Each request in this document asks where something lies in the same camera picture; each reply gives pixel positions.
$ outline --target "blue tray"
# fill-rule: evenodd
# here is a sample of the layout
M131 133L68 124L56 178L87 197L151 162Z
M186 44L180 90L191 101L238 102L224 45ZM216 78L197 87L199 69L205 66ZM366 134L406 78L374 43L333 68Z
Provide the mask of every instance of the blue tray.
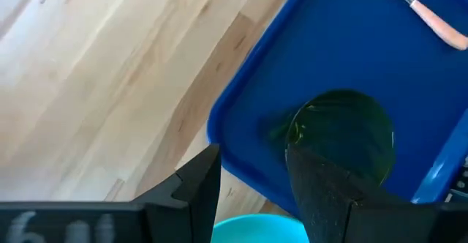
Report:
M420 0L468 33L461 0ZM208 120L223 166L297 215L287 170L259 123L330 89L375 97L393 120L384 187L408 201L468 107L468 51L442 42L402 0L289 0Z

